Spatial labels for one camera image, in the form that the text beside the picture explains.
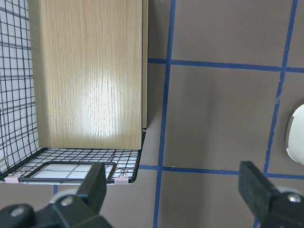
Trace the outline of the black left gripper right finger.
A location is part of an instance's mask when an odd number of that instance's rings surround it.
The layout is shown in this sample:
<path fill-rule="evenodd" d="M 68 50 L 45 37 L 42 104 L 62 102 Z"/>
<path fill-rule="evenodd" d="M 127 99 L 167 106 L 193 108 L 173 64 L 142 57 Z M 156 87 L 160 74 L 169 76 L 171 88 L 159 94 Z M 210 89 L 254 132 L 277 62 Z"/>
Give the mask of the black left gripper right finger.
<path fill-rule="evenodd" d="M 253 162 L 240 162 L 238 191 L 260 228 L 304 226 L 304 195 L 275 186 Z"/>

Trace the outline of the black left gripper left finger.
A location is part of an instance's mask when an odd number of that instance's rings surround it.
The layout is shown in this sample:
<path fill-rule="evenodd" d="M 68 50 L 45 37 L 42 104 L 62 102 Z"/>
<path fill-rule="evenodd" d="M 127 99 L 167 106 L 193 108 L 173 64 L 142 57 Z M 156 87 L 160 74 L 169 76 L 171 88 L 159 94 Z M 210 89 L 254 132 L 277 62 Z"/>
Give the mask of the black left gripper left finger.
<path fill-rule="evenodd" d="M 105 164 L 94 163 L 75 193 L 57 194 L 43 209 L 13 204 L 0 210 L 2 228 L 110 228 L 100 215 L 106 195 Z"/>

